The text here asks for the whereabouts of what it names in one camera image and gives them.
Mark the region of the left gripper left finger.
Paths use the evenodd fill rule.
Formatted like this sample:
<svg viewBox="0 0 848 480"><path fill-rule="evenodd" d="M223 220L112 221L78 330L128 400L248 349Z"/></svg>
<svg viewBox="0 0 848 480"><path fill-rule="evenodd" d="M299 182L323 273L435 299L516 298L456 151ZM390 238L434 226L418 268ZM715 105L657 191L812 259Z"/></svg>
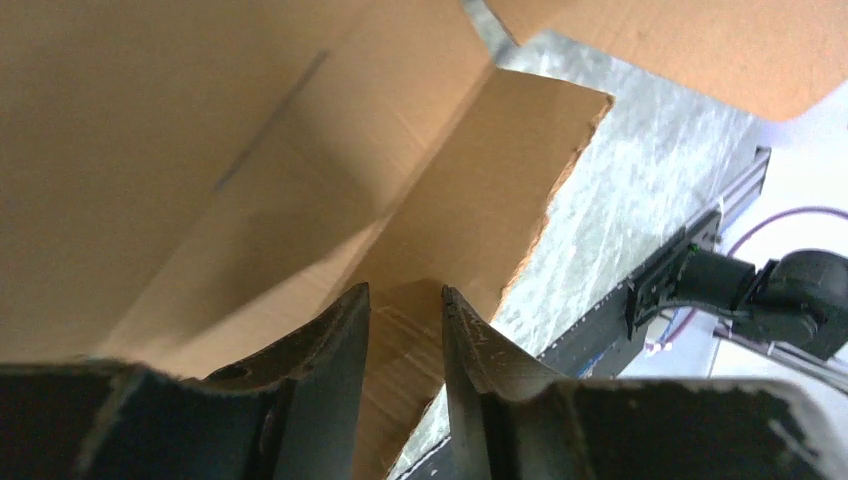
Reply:
<svg viewBox="0 0 848 480"><path fill-rule="evenodd" d="M348 479L369 289L203 379L115 360L1 368L5 479Z"/></svg>

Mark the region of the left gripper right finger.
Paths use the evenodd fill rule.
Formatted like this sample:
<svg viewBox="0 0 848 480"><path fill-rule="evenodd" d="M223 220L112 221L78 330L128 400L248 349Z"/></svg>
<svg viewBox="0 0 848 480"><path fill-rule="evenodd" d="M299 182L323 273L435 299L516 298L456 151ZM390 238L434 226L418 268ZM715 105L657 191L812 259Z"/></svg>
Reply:
<svg viewBox="0 0 848 480"><path fill-rule="evenodd" d="M462 479L843 479L823 410L782 381L573 379L442 290L451 444Z"/></svg>

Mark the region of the brown cardboard box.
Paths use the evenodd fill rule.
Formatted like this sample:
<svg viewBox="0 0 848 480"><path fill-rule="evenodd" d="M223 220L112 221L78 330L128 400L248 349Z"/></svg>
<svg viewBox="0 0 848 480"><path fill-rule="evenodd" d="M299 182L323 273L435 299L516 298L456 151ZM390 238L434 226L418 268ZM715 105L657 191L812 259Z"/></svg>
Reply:
<svg viewBox="0 0 848 480"><path fill-rule="evenodd" d="M203 379L369 289L352 462L493 319L612 95L497 67L457 1L5 1L1 368Z"/></svg>

